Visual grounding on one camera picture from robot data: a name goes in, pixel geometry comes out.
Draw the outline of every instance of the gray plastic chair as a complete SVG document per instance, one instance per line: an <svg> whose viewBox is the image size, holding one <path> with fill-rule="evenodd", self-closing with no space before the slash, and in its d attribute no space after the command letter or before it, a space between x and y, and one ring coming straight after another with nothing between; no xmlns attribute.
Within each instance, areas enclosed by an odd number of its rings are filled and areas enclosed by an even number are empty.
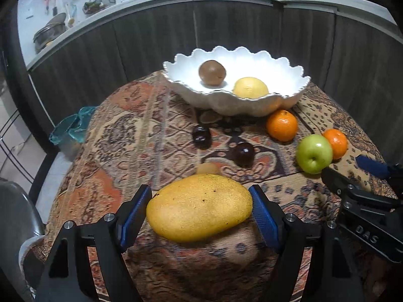
<svg viewBox="0 0 403 302"><path fill-rule="evenodd" d="M29 238L44 235L45 228L24 190L12 181L0 182L0 268L17 293L32 301L19 267L19 250Z"/></svg>

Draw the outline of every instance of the yellow mango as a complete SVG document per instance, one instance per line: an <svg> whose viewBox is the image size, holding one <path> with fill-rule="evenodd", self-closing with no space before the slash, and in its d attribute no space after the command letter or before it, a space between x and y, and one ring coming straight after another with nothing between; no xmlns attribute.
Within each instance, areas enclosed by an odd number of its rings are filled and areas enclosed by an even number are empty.
<svg viewBox="0 0 403 302"><path fill-rule="evenodd" d="M246 220L252 197L240 183L219 175L200 174L174 181L147 205L151 228L175 242L203 240Z"/></svg>

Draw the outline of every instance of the patterned tablecloth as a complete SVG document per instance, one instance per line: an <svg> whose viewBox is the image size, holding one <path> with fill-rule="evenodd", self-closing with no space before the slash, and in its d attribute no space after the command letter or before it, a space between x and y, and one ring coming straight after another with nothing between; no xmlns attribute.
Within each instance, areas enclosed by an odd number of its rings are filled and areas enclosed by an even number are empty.
<svg viewBox="0 0 403 302"><path fill-rule="evenodd" d="M357 168L354 158L361 153L377 160L382 157L354 120L317 86L310 83L291 112L298 119L298 133L291 143L282 144L265 132L265 118L229 118L194 109L167 88L160 72L121 87L93 116L85 144L53 203L46 236L27 253L24 271L33 264L43 265L66 220L96 222L130 200L141 184L150 185L155 193L194 174L196 165L204 162L217 164L223 176L245 187L258 183L270 200L304 221L334 219L340 199L329 192L319 175L302 173L294 159L303 137L328 128L338 128L349 140L346 155L331 166L368 190L394 196L385 182ZM213 143L208 150L196 149L192 143L191 131L197 123L211 128ZM252 169L240 168L231 160L230 149L242 141L258 151ZM353 250L365 277L368 254ZM310 253L305 250L294 298L304 287ZM94 248L89 255L97 290L108 300ZM145 221L135 245L124 254L146 302L256 301L276 258L263 244L252 219L188 246L157 236Z"/></svg>

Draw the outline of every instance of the orange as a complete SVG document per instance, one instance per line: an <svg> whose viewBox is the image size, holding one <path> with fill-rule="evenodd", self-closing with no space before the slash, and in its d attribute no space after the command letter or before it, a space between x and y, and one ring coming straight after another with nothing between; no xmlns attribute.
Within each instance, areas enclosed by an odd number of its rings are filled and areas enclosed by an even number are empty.
<svg viewBox="0 0 403 302"><path fill-rule="evenodd" d="M340 130L328 129L322 135L332 146L333 160L340 159L347 152L347 138Z"/></svg>
<svg viewBox="0 0 403 302"><path fill-rule="evenodd" d="M291 141L298 130L297 118L287 110L273 112L266 122L267 133L280 142Z"/></svg>

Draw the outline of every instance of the trash bin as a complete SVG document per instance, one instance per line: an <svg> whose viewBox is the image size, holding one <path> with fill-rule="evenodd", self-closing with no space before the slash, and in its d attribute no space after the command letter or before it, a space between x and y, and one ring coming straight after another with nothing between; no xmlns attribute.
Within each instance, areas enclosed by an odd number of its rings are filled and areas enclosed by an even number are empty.
<svg viewBox="0 0 403 302"><path fill-rule="evenodd" d="M63 119L50 133L49 140L57 145L69 161L74 161L96 107L83 107L78 114Z"/></svg>

